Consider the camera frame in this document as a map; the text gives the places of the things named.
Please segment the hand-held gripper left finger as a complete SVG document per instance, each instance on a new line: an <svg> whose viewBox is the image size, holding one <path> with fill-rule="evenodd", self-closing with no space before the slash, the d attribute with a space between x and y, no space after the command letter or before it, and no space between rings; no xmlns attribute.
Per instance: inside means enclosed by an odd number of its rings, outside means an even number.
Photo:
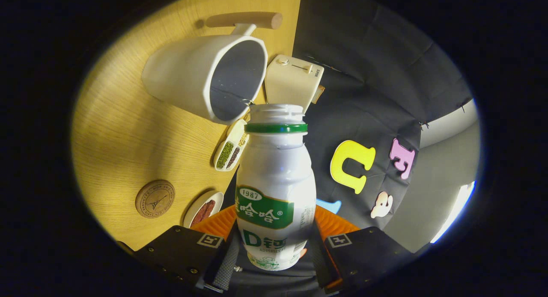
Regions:
<svg viewBox="0 0 548 297"><path fill-rule="evenodd" d="M174 225L141 247L129 249L140 262L196 291L223 294L229 289L240 248L235 207L192 228Z"/></svg>

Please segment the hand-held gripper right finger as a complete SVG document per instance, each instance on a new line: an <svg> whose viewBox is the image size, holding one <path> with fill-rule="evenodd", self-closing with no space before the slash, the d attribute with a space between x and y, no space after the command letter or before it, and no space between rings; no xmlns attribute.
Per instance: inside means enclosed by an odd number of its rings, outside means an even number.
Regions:
<svg viewBox="0 0 548 297"><path fill-rule="evenodd" d="M327 294L354 293L370 287L414 258L378 227L360 229L319 206L308 252L319 287Z"/></svg>

